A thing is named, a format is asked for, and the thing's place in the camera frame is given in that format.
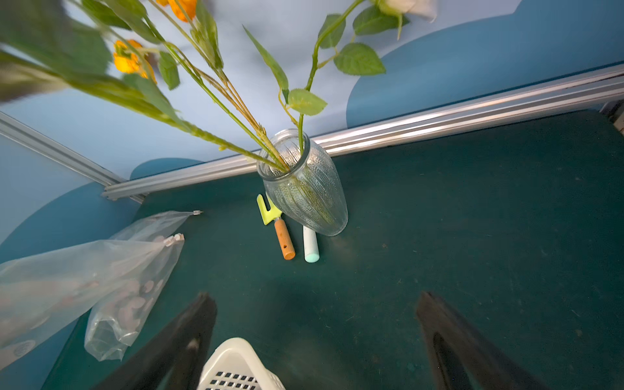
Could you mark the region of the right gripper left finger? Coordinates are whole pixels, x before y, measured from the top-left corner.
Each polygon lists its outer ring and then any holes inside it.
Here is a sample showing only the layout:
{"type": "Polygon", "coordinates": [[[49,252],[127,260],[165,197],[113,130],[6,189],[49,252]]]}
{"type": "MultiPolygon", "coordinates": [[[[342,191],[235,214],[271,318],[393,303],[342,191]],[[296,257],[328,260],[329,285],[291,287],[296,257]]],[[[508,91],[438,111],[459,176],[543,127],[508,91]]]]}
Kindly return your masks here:
{"type": "Polygon", "coordinates": [[[157,336],[95,389],[196,389],[217,318],[215,301],[203,292],[157,336]]]}

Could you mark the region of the clear zipper bag pink zipper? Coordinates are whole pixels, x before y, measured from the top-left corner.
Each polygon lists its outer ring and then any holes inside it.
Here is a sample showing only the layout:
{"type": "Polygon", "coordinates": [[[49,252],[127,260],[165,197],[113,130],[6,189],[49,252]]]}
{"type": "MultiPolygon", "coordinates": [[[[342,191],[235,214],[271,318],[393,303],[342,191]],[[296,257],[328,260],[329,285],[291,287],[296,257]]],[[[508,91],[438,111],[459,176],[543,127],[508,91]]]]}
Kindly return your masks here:
{"type": "Polygon", "coordinates": [[[97,240],[1,266],[1,366],[89,313],[84,347],[122,359],[180,257],[185,238],[97,240]]]}

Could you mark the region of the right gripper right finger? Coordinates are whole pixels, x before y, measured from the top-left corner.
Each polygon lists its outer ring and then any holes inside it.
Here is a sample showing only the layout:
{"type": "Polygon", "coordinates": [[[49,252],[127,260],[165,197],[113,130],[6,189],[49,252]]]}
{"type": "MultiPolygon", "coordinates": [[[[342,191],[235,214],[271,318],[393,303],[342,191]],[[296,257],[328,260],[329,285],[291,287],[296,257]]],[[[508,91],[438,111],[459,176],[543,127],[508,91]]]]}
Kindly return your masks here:
{"type": "Polygon", "coordinates": [[[416,309],[438,389],[546,389],[505,355],[456,309],[433,292],[422,292],[416,309]]]}

